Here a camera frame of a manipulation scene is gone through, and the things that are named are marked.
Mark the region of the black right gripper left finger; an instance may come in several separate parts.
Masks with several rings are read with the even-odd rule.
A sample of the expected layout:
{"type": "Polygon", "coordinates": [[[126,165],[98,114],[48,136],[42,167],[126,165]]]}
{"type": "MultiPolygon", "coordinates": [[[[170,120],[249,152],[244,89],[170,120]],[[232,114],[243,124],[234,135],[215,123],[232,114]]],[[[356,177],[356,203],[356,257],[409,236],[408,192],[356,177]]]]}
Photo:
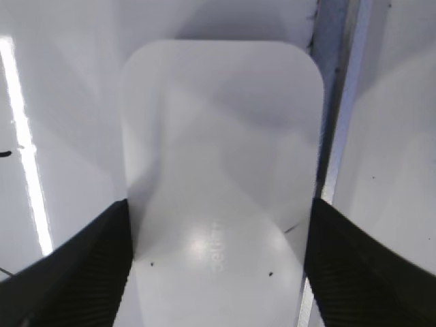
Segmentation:
{"type": "Polygon", "coordinates": [[[127,200],[1,282],[2,326],[112,326],[133,261],[127,200]]]}

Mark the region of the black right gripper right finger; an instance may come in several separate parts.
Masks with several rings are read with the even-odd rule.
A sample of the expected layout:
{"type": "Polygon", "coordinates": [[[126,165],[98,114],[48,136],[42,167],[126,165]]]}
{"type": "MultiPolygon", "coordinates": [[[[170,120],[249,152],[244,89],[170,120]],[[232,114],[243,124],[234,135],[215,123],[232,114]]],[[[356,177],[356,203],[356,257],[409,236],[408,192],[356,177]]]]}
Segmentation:
{"type": "Polygon", "coordinates": [[[435,276],[320,198],[311,207],[306,275],[325,326],[435,325],[435,276]]]}

